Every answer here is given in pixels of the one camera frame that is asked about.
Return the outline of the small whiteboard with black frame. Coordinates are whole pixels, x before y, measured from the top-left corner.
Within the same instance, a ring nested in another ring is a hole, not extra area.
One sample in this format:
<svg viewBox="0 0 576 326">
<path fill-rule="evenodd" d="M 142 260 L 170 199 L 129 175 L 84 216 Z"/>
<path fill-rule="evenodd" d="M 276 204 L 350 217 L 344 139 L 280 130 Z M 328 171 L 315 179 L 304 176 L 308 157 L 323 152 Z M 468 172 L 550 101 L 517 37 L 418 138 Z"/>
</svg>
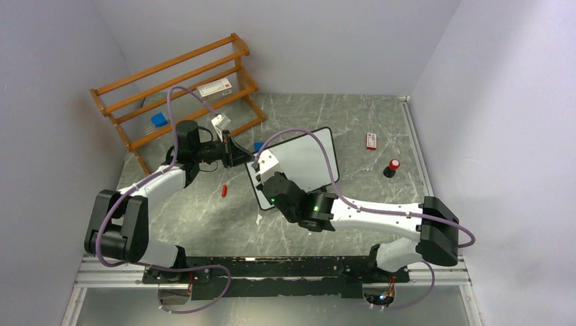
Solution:
<svg viewBox="0 0 576 326">
<path fill-rule="evenodd" d="M 328 126 L 313 130 L 321 141 L 330 162 L 335 181 L 340 178 L 332 130 Z M 317 142 L 307 134 L 300 134 L 267 148 L 279 160 L 288 179 L 305 192 L 331 185 L 324 155 Z"/>
</svg>

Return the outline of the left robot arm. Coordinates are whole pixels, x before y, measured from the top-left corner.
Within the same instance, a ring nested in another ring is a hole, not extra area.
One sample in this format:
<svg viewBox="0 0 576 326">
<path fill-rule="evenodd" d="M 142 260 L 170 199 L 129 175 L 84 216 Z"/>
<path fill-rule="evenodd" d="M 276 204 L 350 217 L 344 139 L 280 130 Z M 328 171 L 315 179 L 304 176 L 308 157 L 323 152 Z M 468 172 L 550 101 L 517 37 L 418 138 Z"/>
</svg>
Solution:
<svg viewBox="0 0 576 326">
<path fill-rule="evenodd" d="M 222 131 L 218 141 L 202 142 L 201 130 L 194 120 L 177 123 L 175 144 L 156 172 L 130 187 L 97 194 L 84 240 L 87 253 L 96 255 L 108 267 L 120 263 L 151 266 L 170 283 L 187 276 L 185 249 L 151 238 L 149 214 L 156 205 L 189 186 L 202 163 L 221 162 L 223 167 L 231 168 L 253 161 L 253 154 L 237 145 L 229 131 Z"/>
</svg>

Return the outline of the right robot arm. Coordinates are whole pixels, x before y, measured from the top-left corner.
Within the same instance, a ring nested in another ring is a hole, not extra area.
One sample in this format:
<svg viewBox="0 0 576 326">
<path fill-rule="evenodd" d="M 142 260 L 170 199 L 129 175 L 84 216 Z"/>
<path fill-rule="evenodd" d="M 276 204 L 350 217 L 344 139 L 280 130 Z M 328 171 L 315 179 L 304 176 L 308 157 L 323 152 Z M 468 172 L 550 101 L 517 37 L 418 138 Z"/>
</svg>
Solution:
<svg viewBox="0 0 576 326">
<path fill-rule="evenodd" d="M 445 267 L 458 263 L 459 221 L 436 197 L 397 206 L 349 200 L 329 192 L 307 193 L 283 173 L 258 181 L 256 189 L 289 223 L 310 232 L 354 229 L 395 234 L 397 240 L 371 248 L 366 270 L 372 280 L 382 281 L 419 261 Z"/>
</svg>

